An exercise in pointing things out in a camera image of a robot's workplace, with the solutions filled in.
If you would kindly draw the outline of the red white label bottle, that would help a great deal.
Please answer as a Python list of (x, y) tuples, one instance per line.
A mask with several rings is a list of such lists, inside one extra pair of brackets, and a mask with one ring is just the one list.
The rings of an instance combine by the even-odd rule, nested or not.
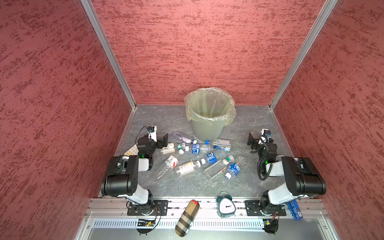
[(164, 163), (155, 171), (155, 181), (160, 180), (168, 171), (172, 170), (179, 163), (178, 159), (174, 156), (169, 156)]

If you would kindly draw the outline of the blue label round bottle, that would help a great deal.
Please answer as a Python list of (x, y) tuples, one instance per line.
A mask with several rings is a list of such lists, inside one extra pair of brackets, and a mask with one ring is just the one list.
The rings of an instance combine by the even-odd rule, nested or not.
[(243, 156), (238, 156), (235, 161), (227, 167), (227, 173), (225, 174), (225, 178), (230, 180), (235, 178), (242, 170), (246, 167), (246, 161)]

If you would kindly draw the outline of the yellow label white bottle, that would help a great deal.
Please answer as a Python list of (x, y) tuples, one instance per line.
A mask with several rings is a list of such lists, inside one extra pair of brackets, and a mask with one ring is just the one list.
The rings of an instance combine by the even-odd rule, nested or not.
[(206, 163), (207, 161), (205, 159), (190, 161), (188, 163), (176, 166), (174, 170), (178, 176), (182, 177), (184, 175), (194, 172), (196, 169), (201, 168)]

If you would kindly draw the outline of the green cap square bottle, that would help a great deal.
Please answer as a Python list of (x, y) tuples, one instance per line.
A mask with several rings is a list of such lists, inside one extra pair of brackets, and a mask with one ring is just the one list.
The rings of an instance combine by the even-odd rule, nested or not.
[(229, 165), (229, 163), (233, 162), (235, 158), (232, 155), (228, 155), (225, 159), (219, 160), (216, 163), (209, 166), (204, 170), (204, 175), (208, 180), (213, 179), (215, 176), (224, 172)]

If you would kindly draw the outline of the blue label crushed bottle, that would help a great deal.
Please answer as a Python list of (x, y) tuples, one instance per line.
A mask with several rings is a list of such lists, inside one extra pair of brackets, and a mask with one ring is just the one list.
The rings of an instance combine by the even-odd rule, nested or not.
[(204, 153), (203, 157), (200, 159), (200, 162), (202, 165), (213, 165), (219, 160), (221, 160), (223, 156), (223, 153)]

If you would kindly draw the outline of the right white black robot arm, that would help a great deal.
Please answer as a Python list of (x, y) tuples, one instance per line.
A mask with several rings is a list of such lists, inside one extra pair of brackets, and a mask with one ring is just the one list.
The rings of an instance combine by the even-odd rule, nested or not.
[(263, 216), (272, 216), (282, 213), (285, 205), (292, 205), (297, 199), (325, 195), (327, 185), (312, 160), (277, 154), (277, 145), (268, 129), (263, 129), (260, 135), (249, 131), (247, 145), (251, 147), (252, 154), (259, 156), (259, 180), (285, 179), (275, 189), (264, 191), (256, 205), (247, 207), (249, 210)]

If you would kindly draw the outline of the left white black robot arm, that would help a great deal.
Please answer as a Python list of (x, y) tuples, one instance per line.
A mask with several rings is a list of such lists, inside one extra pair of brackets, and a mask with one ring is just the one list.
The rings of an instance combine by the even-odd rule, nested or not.
[(154, 200), (150, 190), (138, 183), (139, 173), (152, 170), (155, 150), (168, 146), (168, 135), (152, 139), (155, 133), (136, 140), (125, 154), (111, 157), (101, 183), (101, 195), (125, 199), (128, 216), (166, 216), (168, 201)]

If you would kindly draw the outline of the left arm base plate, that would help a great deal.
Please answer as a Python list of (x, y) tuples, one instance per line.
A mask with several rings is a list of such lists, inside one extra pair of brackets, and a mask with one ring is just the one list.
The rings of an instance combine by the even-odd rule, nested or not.
[(168, 200), (153, 200), (146, 205), (130, 203), (127, 209), (128, 216), (166, 216), (168, 212)]

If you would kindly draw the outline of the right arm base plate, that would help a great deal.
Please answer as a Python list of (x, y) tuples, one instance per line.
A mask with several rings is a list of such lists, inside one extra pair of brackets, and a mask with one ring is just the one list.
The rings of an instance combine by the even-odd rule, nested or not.
[(261, 203), (260, 200), (246, 200), (244, 203), (249, 217), (285, 217), (287, 215), (284, 205)]

